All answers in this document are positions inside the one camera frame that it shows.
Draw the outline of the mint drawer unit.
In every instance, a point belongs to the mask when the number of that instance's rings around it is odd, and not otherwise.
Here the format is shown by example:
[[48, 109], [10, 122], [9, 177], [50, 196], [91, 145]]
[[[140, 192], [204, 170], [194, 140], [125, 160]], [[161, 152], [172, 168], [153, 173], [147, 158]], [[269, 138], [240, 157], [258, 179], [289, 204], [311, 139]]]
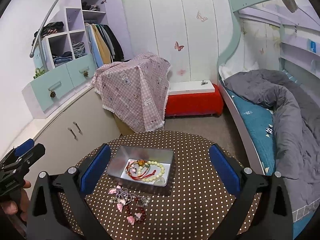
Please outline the mint drawer unit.
[[88, 54], [62, 64], [27, 84], [22, 94], [34, 119], [45, 119], [88, 85], [96, 70]]

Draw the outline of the brown polka dot tablecloth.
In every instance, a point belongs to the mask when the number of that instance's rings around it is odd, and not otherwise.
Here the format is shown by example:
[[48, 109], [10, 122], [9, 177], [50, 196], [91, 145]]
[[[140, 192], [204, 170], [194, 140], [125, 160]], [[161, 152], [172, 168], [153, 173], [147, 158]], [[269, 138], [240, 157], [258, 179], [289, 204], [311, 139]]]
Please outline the brown polka dot tablecloth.
[[137, 185], [128, 191], [149, 199], [143, 223], [130, 224], [135, 203], [119, 210], [109, 190], [117, 182], [104, 174], [86, 202], [113, 239], [208, 239], [221, 224], [235, 197], [229, 194], [209, 159], [212, 142], [200, 135], [176, 131], [145, 132], [109, 142], [120, 146], [165, 148], [174, 153], [165, 187]]

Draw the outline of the teal bed sheet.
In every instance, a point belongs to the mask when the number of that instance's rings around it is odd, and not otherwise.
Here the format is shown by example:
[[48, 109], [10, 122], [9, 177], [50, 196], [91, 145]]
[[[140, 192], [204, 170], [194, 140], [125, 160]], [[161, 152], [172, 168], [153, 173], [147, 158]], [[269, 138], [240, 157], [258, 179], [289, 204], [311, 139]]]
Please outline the teal bed sheet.
[[[260, 159], [259, 167], [266, 175], [276, 171], [276, 139], [273, 134], [273, 112], [261, 105], [242, 99], [231, 90], [232, 98]], [[319, 139], [319, 105], [304, 90], [293, 91], [299, 104], [305, 125], [316, 139]]]

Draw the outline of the grey metal tin box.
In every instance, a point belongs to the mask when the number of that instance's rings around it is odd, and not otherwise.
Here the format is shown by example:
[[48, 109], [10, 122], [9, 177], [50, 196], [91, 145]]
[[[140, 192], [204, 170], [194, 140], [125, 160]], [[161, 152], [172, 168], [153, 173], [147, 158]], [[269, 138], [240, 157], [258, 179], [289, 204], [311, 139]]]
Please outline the grey metal tin box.
[[174, 163], [174, 151], [121, 145], [108, 164], [106, 173], [121, 184], [165, 187]]

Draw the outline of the grey duvet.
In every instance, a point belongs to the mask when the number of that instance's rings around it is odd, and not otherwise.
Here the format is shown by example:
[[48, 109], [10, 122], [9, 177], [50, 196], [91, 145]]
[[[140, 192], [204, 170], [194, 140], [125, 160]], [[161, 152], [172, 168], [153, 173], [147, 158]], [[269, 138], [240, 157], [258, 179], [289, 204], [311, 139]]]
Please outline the grey duvet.
[[276, 171], [285, 181], [293, 220], [319, 206], [319, 106], [278, 70], [238, 72], [225, 87], [256, 105], [273, 109]]

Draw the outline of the red storage bench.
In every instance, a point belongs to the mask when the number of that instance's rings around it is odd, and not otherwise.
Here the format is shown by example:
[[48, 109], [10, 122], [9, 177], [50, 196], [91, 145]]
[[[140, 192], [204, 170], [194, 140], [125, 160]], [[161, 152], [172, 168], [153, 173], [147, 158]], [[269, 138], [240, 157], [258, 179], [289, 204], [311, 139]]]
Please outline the red storage bench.
[[223, 112], [223, 98], [219, 88], [212, 83], [213, 92], [170, 95], [165, 117], [217, 115]]

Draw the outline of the pink checked bear cloth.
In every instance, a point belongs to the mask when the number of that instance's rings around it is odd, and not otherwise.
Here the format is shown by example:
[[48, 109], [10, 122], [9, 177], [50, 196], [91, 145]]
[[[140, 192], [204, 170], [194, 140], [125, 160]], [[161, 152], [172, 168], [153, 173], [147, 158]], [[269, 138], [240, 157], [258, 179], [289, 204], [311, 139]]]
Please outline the pink checked bear cloth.
[[115, 114], [134, 132], [164, 126], [169, 96], [170, 63], [153, 54], [139, 54], [127, 62], [98, 68], [92, 79], [104, 109]]

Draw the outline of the hanging clothes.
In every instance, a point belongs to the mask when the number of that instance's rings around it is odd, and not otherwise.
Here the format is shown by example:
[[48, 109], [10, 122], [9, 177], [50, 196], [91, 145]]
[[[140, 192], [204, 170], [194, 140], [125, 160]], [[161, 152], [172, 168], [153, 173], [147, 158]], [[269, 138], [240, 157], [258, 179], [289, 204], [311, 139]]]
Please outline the hanging clothes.
[[104, 64], [124, 61], [122, 47], [106, 24], [85, 24], [86, 34], [97, 68]]

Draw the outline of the white board on bench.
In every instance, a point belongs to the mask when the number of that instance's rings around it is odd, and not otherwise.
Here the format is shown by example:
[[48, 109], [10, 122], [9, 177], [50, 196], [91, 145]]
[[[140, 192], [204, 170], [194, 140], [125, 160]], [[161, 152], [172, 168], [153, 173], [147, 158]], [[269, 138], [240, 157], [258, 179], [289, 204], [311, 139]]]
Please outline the white board on bench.
[[173, 82], [169, 86], [169, 95], [214, 93], [215, 87], [209, 80]]

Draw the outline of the mint bunk bed frame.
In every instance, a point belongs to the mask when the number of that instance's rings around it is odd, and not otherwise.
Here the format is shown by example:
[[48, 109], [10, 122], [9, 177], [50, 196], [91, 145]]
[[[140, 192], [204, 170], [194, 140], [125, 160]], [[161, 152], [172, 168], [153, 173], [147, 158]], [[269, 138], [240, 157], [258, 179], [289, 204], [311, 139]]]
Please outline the mint bunk bed frame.
[[238, 72], [283, 72], [319, 101], [319, 15], [309, 0], [227, 0], [232, 37], [218, 58], [219, 91], [232, 115], [250, 167], [260, 159], [224, 80]]

